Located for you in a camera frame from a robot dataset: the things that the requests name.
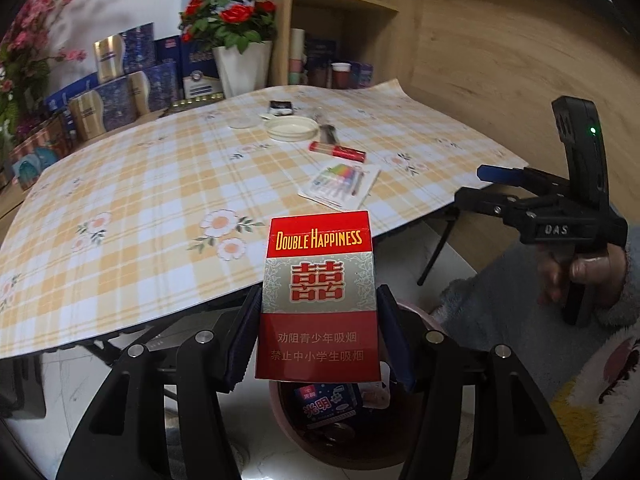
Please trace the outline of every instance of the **cup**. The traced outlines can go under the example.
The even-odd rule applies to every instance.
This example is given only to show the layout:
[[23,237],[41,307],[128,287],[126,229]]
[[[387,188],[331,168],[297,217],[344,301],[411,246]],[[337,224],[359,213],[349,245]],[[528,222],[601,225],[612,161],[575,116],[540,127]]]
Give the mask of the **cup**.
[[351,77],[350,63],[331,63],[332,70],[332,88],[338,90],[346,90],[349,88],[349,79]]

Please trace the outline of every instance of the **small dish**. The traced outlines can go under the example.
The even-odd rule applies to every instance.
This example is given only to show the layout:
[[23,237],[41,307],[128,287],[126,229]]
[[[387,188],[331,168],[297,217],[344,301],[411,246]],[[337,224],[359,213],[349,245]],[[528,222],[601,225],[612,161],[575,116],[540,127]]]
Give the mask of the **small dish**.
[[297,142],[309,140],[318,132],[318,123],[301,116],[284,116],[266,121],[264,127],[273,140]]

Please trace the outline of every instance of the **wooden wall panel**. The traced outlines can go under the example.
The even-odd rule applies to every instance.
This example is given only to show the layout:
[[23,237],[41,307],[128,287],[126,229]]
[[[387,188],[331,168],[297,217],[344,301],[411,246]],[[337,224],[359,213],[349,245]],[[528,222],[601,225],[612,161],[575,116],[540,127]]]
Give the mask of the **wooden wall panel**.
[[[580,0],[422,0],[421,20],[412,70],[404,67],[413,98],[561,175],[550,103],[562,94],[593,100],[612,202],[640,221],[640,56],[622,31]],[[452,245],[479,269],[514,236],[473,216]]]

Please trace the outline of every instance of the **yellow checkered tablecloth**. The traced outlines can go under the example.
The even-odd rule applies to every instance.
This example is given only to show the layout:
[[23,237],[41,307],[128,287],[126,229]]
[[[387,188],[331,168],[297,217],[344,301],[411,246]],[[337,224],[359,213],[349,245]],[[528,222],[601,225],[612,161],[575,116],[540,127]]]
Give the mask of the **yellow checkered tablecloth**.
[[382,168],[364,207],[379,235],[481,187],[480,164],[523,167],[405,95],[268,88],[137,126],[48,168],[0,250],[0,358],[114,332],[262,280],[271,218],[329,211],[298,196],[326,155],[233,130],[270,100],[322,107],[340,142]]

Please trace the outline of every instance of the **human hand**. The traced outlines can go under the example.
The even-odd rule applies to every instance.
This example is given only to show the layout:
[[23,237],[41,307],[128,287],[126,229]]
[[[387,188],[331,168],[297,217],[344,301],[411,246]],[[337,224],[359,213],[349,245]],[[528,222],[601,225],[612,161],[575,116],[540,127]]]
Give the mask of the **human hand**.
[[618,302],[626,276],[626,253],[609,244],[607,254],[578,254],[569,264],[554,259],[550,246],[538,246],[539,304],[558,303],[564,298],[569,281],[595,285],[594,303],[610,308]]

